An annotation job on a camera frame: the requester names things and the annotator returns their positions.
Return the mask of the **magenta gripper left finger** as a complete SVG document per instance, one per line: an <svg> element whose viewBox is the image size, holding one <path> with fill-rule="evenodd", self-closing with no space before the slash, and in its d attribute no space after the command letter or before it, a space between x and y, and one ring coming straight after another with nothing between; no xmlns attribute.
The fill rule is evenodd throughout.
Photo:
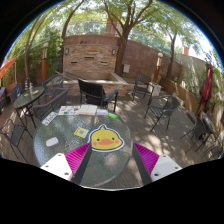
<svg viewBox="0 0 224 224"><path fill-rule="evenodd" d="M87 143L66 154L57 153L42 165L41 169L70 181L83 162L84 156L86 155L89 147L90 144Z"/></svg>

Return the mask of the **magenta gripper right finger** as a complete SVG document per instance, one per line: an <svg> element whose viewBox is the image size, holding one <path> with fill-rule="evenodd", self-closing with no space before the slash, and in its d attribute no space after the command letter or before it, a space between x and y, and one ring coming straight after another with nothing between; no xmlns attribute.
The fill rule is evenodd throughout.
<svg viewBox="0 0 224 224"><path fill-rule="evenodd" d="M133 156L144 185L181 170L181 167L168 155L158 155L137 143L133 144Z"/></svg>

